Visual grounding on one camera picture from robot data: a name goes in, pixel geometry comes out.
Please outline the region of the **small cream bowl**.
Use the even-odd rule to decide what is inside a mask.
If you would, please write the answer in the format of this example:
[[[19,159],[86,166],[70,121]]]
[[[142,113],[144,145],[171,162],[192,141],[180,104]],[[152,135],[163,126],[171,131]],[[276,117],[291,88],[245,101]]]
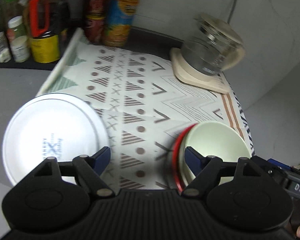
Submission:
[[[183,138],[179,150],[179,171],[185,187],[195,175],[185,163],[185,149],[191,146],[202,156],[214,155],[223,161],[236,162],[252,154],[242,137],[230,126],[217,121],[197,123]]]

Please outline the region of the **red rimmed bowl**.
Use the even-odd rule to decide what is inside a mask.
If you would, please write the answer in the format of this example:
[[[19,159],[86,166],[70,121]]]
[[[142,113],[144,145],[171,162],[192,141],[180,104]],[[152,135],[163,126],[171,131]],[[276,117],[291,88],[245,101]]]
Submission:
[[[172,176],[173,180],[175,182],[175,185],[177,187],[177,190],[179,193],[183,191],[185,188],[185,184],[181,178],[181,174],[179,171],[179,150],[180,146],[182,143],[183,138],[187,135],[187,133],[194,127],[196,124],[192,124],[191,126],[187,127],[184,129],[176,138],[174,145],[173,145],[173,151],[172,151],[172,163],[171,163],[171,168],[172,168]]]

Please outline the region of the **white plate sweet bakery print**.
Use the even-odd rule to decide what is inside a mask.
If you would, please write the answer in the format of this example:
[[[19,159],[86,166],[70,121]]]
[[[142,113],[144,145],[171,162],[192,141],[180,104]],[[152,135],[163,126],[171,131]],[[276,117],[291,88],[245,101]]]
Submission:
[[[109,146],[101,117],[85,101],[69,94],[40,95],[23,105],[10,120],[2,141],[2,161],[17,185],[45,158],[72,161]]]

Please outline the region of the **patterned white cloth mat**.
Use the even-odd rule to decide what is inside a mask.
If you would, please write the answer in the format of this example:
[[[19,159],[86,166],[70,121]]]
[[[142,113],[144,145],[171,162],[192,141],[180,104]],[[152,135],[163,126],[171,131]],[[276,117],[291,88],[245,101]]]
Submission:
[[[180,82],[171,62],[136,50],[90,44],[77,29],[39,94],[66,93],[102,118],[111,161],[102,179],[115,190],[164,189],[166,161],[192,124],[219,121],[254,152],[249,126],[233,92],[219,94]]]

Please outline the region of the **cream kettle base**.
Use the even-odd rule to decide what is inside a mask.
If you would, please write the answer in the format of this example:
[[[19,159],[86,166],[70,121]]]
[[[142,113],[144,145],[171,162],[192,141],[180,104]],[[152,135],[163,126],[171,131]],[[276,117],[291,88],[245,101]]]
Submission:
[[[223,74],[208,76],[200,73],[185,61],[180,49],[172,48],[170,59],[174,75],[181,82],[221,94],[230,93],[230,85]]]

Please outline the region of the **glass kettle with cream lid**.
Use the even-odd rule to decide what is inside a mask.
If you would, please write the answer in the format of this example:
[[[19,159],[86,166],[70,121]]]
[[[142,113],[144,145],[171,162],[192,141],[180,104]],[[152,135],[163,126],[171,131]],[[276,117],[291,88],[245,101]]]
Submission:
[[[194,70],[215,76],[242,61],[243,41],[228,23],[203,12],[194,20],[195,31],[181,46],[181,55]]]

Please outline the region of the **white cap seasoning jar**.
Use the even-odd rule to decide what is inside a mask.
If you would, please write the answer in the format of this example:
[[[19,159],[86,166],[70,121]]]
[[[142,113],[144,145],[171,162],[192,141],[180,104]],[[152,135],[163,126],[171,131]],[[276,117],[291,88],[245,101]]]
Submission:
[[[22,16],[16,16],[8,21],[7,36],[15,62],[26,61],[30,57],[30,50]]]

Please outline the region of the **black spice rack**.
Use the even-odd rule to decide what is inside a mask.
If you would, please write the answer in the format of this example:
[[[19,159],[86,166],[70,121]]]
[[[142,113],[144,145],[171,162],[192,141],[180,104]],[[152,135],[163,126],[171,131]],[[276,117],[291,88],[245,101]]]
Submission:
[[[59,18],[59,48],[60,58],[62,57],[66,46],[68,45],[70,38],[74,32],[74,23],[71,19],[70,0],[52,0],[58,4],[58,18]],[[29,23],[29,0],[0,0],[0,32],[4,32],[6,39],[8,40],[8,47],[10,52],[10,42],[7,36],[8,21],[16,16],[23,17],[23,24],[26,29],[28,37],[28,45],[30,50],[30,57],[21,63],[15,62],[14,57],[6,63],[0,63],[1,68],[25,68],[25,69],[40,69],[40,70],[52,70],[58,62],[51,63],[38,63],[34,60],[31,50],[31,34]]]

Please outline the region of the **small glass spice jar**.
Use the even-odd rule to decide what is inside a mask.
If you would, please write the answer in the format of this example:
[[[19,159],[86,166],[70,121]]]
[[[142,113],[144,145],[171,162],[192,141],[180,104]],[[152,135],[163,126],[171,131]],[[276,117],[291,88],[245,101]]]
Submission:
[[[11,60],[10,50],[4,32],[0,32],[0,63]]]

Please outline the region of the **dark soy sauce jug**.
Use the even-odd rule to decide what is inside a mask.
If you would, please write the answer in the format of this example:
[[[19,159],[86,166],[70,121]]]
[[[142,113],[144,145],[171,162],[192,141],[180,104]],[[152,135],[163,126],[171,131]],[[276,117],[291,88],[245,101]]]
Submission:
[[[52,0],[29,0],[31,50],[38,63],[60,59],[58,4]]]

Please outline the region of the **orange juice bottle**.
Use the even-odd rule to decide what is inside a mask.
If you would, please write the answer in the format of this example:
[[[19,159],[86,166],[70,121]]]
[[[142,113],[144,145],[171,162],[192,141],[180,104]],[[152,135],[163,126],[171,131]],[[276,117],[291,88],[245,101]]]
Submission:
[[[139,0],[111,0],[103,33],[103,43],[108,47],[126,44]]]

